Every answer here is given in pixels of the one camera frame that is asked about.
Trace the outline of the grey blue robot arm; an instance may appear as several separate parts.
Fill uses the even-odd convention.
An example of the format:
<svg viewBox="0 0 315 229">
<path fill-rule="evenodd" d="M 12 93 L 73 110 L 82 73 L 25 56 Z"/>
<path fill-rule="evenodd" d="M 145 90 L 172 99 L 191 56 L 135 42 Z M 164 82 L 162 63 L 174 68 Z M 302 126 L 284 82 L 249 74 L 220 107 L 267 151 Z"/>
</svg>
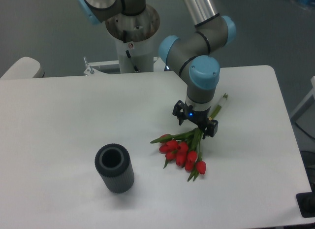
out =
<svg viewBox="0 0 315 229">
<path fill-rule="evenodd" d="M 160 26 L 157 11 L 146 0 L 77 0 L 88 20 L 104 23 L 116 43 L 121 73 L 151 72 L 152 39 Z M 205 137 L 214 136 L 218 122 L 209 118 L 211 102 L 220 78 L 220 65 L 210 54 L 228 45 L 236 26 L 220 15 L 213 0 L 183 0 L 194 23 L 188 40 L 166 37 L 158 48 L 160 59 L 187 85 L 185 101 L 175 104 L 173 115 L 182 123 L 195 123 Z"/>
</svg>

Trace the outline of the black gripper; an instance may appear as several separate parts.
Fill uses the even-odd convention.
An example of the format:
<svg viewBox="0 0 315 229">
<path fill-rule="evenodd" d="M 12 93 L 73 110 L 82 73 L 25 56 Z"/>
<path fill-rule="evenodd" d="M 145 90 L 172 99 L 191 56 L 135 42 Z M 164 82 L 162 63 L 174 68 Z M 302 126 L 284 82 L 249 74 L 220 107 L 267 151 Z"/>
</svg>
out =
<svg viewBox="0 0 315 229">
<path fill-rule="evenodd" d="M 181 100 L 178 100 L 174 105 L 172 115 L 176 116 L 179 125 L 186 119 L 196 124 L 203 132 L 202 139 L 205 139 L 207 136 L 214 137 L 218 131 L 219 122 L 214 119 L 209 119 L 209 111 L 210 108 L 204 111 L 195 111 L 185 108 L 185 104 Z"/>
</svg>

